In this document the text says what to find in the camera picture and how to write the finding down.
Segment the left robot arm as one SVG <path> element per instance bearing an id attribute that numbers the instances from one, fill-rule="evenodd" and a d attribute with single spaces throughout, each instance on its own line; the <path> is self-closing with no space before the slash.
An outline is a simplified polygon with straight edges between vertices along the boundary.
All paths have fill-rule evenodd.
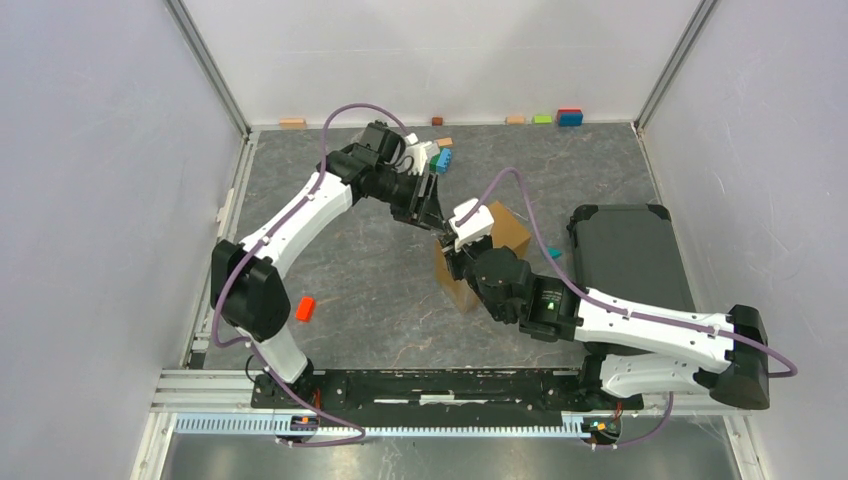
<path id="1" fill-rule="evenodd" d="M 439 152 L 433 141 L 371 122 L 357 141 L 327 153 L 298 196 L 265 225 L 239 242 L 215 245 L 212 321 L 235 328 L 236 340 L 255 350 L 288 406 L 302 407 L 314 394 L 314 381 L 304 374 L 310 362 L 286 325 L 292 305 L 283 280 L 289 268 L 325 227 L 363 198 L 385 203 L 398 221 L 440 229 L 437 176 L 429 169 Z"/>

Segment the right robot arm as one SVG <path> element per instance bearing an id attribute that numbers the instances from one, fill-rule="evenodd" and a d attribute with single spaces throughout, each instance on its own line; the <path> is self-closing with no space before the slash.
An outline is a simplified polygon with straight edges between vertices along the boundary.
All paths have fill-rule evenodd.
<path id="1" fill-rule="evenodd" d="M 577 392 L 591 408 L 665 392 L 704 392 L 743 410 L 771 405 L 767 338 L 754 307 L 705 314 L 623 300 L 538 275 L 511 249 L 493 247 L 489 237 L 440 251 L 450 274 L 468 283 L 495 321 L 541 341 L 638 350 L 633 358 L 600 353 L 584 360 Z"/>

